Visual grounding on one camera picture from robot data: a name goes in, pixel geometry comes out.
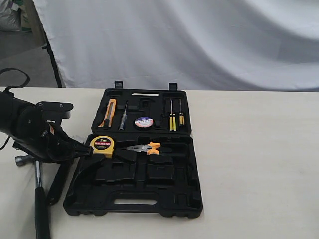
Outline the left grey black robot arm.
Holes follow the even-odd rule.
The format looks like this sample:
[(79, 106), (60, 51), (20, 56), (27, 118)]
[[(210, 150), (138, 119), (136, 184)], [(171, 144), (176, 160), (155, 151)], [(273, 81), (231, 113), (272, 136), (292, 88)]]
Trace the left grey black robot arm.
[(44, 163), (93, 154), (92, 147), (70, 138), (59, 125), (47, 122), (38, 106), (5, 91), (0, 93), (0, 131), (14, 139), (20, 150)]

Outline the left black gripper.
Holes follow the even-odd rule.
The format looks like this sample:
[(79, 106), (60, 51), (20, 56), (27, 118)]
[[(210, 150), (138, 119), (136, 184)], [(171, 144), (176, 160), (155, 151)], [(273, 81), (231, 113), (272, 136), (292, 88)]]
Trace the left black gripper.
[[(26, 152), (45, 163), (53, 163), (49, 156), (50, 145), (67, 135), (58, 131), (43, 117), (17, 117), (13, 120), (13, 147)], [(83, 137), (72, 136), (69, 138), (70, 156), (91, 156), (93, 148), (87, 146)]]

